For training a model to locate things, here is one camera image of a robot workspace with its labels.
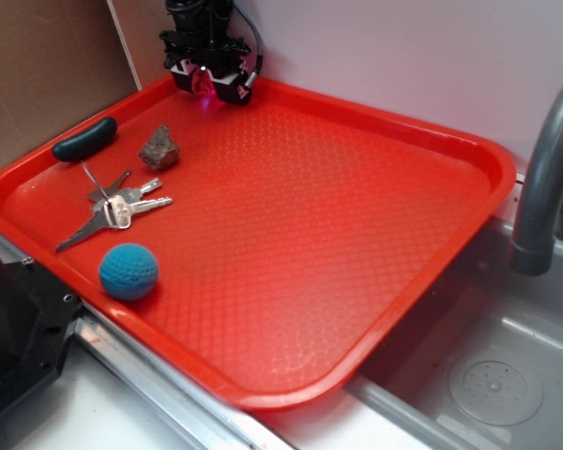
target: blue ball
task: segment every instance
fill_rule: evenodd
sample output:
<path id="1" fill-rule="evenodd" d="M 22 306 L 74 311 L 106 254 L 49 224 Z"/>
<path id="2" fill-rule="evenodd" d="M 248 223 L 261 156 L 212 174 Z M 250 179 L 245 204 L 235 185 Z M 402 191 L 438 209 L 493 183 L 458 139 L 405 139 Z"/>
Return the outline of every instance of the blue ball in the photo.
<path id="1" fill-rule="evenodd" d="M 159 279 L 157 259 L 146 247 L 123 244 L 112 248 L 100 263 L 100 283 L 117 300 L 138 300 Z"/>

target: sink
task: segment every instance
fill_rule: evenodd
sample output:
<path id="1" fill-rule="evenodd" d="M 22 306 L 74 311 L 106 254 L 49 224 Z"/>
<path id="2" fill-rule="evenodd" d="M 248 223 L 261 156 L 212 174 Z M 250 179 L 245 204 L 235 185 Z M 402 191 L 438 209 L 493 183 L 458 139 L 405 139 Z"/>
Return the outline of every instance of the sink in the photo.
<path id="1" fill-rule="evenodd" d="M 349 386 L 432 448 L 563 449 L 563 244 L 526 277 L 510 231 L 492 219 Z"/>

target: rock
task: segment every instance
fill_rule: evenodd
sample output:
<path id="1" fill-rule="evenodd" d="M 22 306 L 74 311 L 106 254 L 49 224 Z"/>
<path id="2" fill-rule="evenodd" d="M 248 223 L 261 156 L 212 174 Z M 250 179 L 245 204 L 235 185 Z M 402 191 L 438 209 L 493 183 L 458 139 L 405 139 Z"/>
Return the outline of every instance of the rock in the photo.
<path id="1" fill-rule="evenodd" d="M 142 147 L 140 158 L 154 171 L 164 171 L 179 161 L 179 147 L 169 135 L 169 127 L 162 125 Z"/>

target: cardboard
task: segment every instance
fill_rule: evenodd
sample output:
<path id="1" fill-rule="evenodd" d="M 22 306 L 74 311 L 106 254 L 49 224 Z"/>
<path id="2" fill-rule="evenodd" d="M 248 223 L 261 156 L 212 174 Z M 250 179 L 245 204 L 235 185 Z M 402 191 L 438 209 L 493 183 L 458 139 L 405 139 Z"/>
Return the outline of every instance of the cardboard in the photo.
<path id="1" fill-rule="evenodd" d="M 104 1 L 0 2 L 0 169 L 135 90 Z"/>

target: faucet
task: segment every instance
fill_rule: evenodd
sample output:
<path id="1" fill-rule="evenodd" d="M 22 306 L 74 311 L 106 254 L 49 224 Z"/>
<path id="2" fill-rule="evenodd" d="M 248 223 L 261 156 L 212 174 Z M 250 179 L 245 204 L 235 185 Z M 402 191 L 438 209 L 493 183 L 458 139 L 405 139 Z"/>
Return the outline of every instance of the faucet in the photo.
<path id="1" fill-rule="evenodd" d="M 563 240 L 563 87 L 544 121 L 525 176 L 510 239 L 511 268 L 537 276 L 551 267 Z"/>

